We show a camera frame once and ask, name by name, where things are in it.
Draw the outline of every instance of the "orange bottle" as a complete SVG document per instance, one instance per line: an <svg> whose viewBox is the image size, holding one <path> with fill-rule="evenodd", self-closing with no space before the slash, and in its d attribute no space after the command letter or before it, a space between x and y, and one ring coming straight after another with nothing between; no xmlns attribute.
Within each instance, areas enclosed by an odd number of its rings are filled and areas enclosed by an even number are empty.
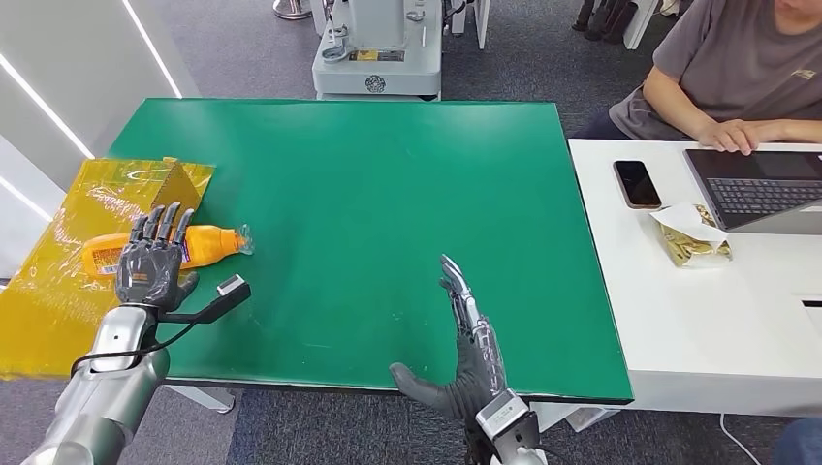
<svg viewBox="0 0 822 465"><path fill-rule="evenodd" d="M87 240L82 244L82 266L86 273L95 278L113 277L117 272L120 253L128 243L129 233L105 234ZM224 230L216 226L189 226L185 230L182 244L182 266L196 268L216 264L229 255L251 255L254 242L248 225L235 230Z"/></svg>

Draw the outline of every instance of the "yellow plastic sheet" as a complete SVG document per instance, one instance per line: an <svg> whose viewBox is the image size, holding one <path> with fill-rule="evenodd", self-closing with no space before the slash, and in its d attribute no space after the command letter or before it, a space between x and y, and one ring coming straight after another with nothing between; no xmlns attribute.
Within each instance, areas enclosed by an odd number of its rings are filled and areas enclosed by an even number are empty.
<svg viewBox="0 0 822 465"><path fill-rule="evenodd" d="M90 278L82 244L130 231L155 205L197 208L213 167L144 160L89 160L20 272L0 294L0 379L67 376L97 324L117 305L113 279Z"/></svg>

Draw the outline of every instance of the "robotic arm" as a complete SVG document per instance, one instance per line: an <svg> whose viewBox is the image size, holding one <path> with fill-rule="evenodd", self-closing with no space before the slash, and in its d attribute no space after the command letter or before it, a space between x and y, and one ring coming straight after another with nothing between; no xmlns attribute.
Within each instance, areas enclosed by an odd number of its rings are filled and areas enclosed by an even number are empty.
<svg viewBox="0 0 822 465"><path fill-rule="evenodd" d="M396 387L443 415L465 421L466 463L544 465L536 414L507 388L502 356L488 318L453 260L440 258L457 324L457 376L446 386L421 380L402 363L389 368Z"/></svg>
<svg viewBox="0 0 822 465"><path fill-rule="evenodd" d="M24 465L115 464L131 443L154 391L169 372L166 347L194 325L212 323L251 295L238 275L217 287L203 311L172 314L197 286L196 272L177 284L183 239L194 210L180 218L170 239L179 202L141 217L123 248L115 290L120 305L100 322L91 352L72 366L69 385L55 406L55 419ZM188 326L170 340L154 339L158 323Z"/></svg>

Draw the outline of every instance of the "person's arm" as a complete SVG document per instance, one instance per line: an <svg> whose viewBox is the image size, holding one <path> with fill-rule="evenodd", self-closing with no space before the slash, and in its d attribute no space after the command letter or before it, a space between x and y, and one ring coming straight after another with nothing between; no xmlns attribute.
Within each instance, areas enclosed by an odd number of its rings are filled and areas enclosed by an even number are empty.
<svg viewBox="0 0 822 465"><path fill-rule="evenodd" d="M749 155L761 142L779 140L784 131L782 126L766 127L740 119L717 122L690 101L676 79L656 66L648 73L643 94L666 123L721 152L740 151Z"/></svg>
<svg viewBox="0 0 822 465"><path fill-rule="evenodd" d="M713 118L690 101L677 79L669 77L656 66L646 77L643 94L665 122L695 140L706 128L716 124Z"/></svg>
<svg viewBox="0 0 822 465"><path fill-rule="evenodd" d="M822 121L783 120L784 139L788 142L822 143Z"/></svg>

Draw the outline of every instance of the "laptop keyboard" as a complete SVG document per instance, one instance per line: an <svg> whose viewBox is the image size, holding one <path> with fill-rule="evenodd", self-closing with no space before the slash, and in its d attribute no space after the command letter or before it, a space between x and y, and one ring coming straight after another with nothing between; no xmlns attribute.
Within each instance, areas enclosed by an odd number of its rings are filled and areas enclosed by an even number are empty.
<svg viewBox="0 0 822 465"><path fill-rule="evenodd" d="M822 199L822 181L708 178L726 213L771 214Z"/></svg>

